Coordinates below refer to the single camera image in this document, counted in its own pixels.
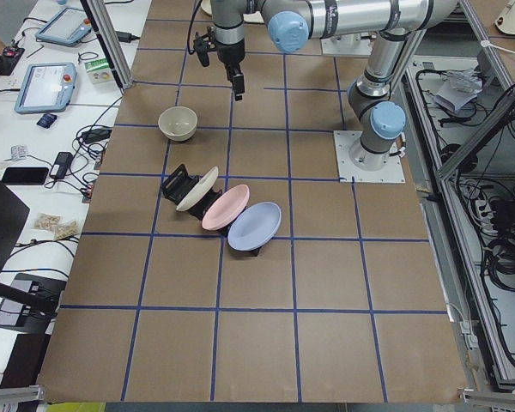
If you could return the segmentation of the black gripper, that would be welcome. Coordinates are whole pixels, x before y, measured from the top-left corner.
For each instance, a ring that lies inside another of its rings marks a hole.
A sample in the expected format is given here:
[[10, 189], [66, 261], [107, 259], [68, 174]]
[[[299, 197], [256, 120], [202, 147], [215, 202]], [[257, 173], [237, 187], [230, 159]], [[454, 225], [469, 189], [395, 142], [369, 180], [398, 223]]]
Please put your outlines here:
[[245, 35], [242, 25], [236, 27], [207, 27], [204, 35], [195, 34], [193, 48], [199, 63], [209, 67], [209, 54], [216, 52], [219, 60], [224, 64], [227, 79], [233, 85], [233, 94], [236, 101], [241, 101], [245, 93], [245, 78], [240, 63], [245, 58]]

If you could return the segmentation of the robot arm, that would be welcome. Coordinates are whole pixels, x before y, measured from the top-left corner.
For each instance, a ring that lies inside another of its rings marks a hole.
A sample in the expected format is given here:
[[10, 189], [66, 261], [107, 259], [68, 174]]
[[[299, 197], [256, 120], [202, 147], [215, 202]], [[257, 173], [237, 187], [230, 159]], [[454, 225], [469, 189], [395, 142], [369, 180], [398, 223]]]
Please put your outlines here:
[[390, 151], [405, 125], [403, 110], [389, 102], [388, 94], [396, 71], [414, 53], [412, 35], [442, 22], [456, 5], [454, 1], [214, 1], [212, 26], [187, 45], [204, 67], [209, 66], [209, 54], [216, 52], [235, 99], [241, 100], [245, 15], [260, 13], [272, 43], [283, 53], [300, 50], [309, 39], [376, 33], [367, 66], [349, 88], [348, 100], [363, 126], [356, 147], [379, 156]]

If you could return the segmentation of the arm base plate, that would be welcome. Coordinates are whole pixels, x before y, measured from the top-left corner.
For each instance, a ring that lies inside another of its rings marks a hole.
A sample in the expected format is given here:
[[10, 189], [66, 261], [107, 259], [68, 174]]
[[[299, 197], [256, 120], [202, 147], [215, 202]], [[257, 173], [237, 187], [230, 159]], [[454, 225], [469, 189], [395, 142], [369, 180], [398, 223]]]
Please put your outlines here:
[[396, 140], [390, 151], [372, 154], [361, 146], [360, 130], [333, 132], [339, 180], [343, 183], [404, 184], [402, 158]]

